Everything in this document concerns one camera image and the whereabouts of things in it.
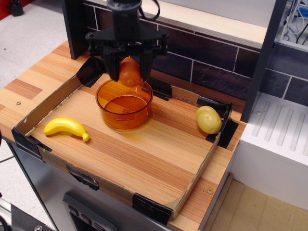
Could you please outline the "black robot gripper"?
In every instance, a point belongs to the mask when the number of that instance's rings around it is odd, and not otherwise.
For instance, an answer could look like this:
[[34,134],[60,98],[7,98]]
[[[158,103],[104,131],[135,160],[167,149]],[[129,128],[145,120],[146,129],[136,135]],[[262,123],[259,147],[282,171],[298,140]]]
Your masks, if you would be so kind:
[[149,28],[140,21],[139,12],[112,11],[113,26],[89,32],[90,55],[101,55],[110,78],[119,81],[121,55],[140,55],[142,80],[151,73],[153,59],[167,53],[168,33]]

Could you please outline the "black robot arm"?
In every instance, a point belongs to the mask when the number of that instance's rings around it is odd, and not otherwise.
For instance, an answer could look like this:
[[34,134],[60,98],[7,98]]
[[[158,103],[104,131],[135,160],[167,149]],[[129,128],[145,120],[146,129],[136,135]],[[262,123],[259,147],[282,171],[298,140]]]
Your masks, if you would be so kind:
[[90,55],[103,58],[112,80],[119,80],[122,58],[138,56],[141,77],[146,81],[150,76],[153,59],[167,53],[169,34],[140,23],[140,19],[145,18],[141,4],[140,0],[107,1],[107,7],[112,12],[113,26],[86,35]]

